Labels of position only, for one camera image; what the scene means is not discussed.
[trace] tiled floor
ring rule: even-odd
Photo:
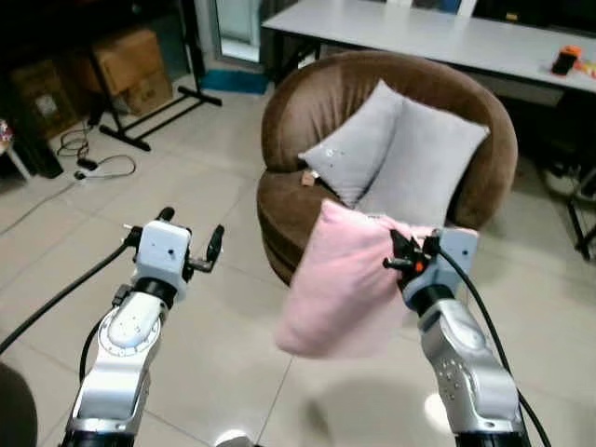
[[[276,350],[271,333],[286,290],[266,263],[254,208],[266,97],[216,94],[223,108],[202,106],[158,132],[150,154],[89,135],[94,157],[131,155],[138,172],[80,184],[0,237],[1,333],[116,246],[121,223],[143,224],[171,205],[177,222],[193,228],[197,251],[223,223],[225,251],[170,313],[138,445],[213,444],[237,428],[268,447],[453,446],[424,416],[435,381],[414,318],[379,359],[308,361]],[[65,168],[54,181],[3,184],[0,229],[67,184],[72,160]],[[596,445],[596,276],[568,231],[561,207],[522,161],[482,234],[473,277],[553,445],[584,447]],[[59,441],[84,338],[131,270],[129,256],[118,260],[4,357],[33,389],[39,445]]]

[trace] brown velvet chair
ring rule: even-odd
[[[381,78],[415,101],[491,129],[457,187],[448,213],[451,222],[480,229],[511,186],[518,152],[508,113],[467,75],[436,62],[379,51],[347,52],[312,63],[279,86],[263,117],[266,171],[257,211],[269,262],[286,283],[300,262],[321,200],[339,201],[319,182],[301,186],[305,163],[297,155],[339,128]]]

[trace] gray pillow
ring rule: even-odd
[[[348,207],[354,207],[381,167],[403,100],[380,80],[340,128],[298,155]]]
[[[443,226],[455,188],[486,126],[404,99],[383,166],[357,209]]]

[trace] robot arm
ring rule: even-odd
[[[131,446],[149,392],[149,366],[161,328],[174,304],[184,299],[195,270],[210,272],[222,246],[218,226],[206,259],[189,256],[191,233],[169,222],[164,209],[145,227],[131,229],[136,269],[130,286],[116,294],[115,308],[98,329],[95,364],[81,385],[63,447]]]
[[[524,426],[511,375],[487,345],[478,323],[455,294],[460,277],[438,249],[468,271],[476,251],[474,233],[442,229],[423,247],[392,231],[393,259],[402,273],[403,299],[417,312],[423,351],[437,377],[456,443],[464,447],[523,446]]]

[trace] white table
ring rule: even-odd
[[[580,46],[587,59],[596,60],[596,39],[573,34],[366,0],[302,0],[263,26],[596,93],[596,79],[586,74],[549,71],[565,45]]]

